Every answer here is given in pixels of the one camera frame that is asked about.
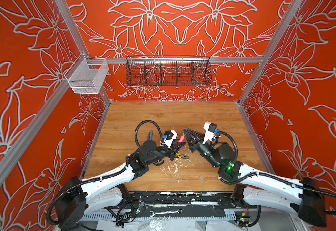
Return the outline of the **pink marker pen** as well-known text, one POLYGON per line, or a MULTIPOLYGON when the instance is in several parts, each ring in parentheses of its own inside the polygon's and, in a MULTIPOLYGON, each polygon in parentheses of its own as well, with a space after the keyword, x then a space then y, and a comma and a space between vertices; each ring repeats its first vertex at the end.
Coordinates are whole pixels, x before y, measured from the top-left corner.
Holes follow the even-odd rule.
POLYGON ((183 134, 183 135, 179 138, 178 143, 182 143, 182 142, 184 141, 184 139, 185 139, 185 135, 183 134))

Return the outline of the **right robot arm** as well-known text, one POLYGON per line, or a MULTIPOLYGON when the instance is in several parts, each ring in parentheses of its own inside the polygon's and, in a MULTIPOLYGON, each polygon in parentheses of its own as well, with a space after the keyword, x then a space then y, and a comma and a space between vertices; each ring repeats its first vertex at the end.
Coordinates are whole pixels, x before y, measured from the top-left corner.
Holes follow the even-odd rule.
POLYGON ((235 185, 234 200, 294 213, 302 221, 322 228, 327 226, 327 215, 336 215, 336 194, 322 191, 314 179, 282 178, 238 161, 234 139, 218 129, 206 129, 202 134, 185 128, 183 133, 191 153, 199 152, 217 168, 222 183, 235 185))

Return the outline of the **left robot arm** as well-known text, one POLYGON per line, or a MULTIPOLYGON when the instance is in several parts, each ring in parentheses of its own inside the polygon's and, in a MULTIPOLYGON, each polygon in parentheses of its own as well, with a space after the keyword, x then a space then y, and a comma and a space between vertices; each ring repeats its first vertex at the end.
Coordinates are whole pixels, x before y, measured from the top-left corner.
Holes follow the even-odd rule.
POLYGON ((77 227, 83 215, 119 205, 123 200, 123 184, 142 177, 149 171, 151 164, 163 164, 164 158, 173 161, 185 146, 176 131, 168 130, 163 133, 152 120, 144 120, 137 125, 134 140, 137 149, 126 156, 125 163, 94 178, 69 179, 50 203, 46 213, 47 223, 58 226, 62 231, 69 231, 77 227), (154 140, 139 143, 139 129, 147 123, 156 127, 160 144, 156 144, 154 140))

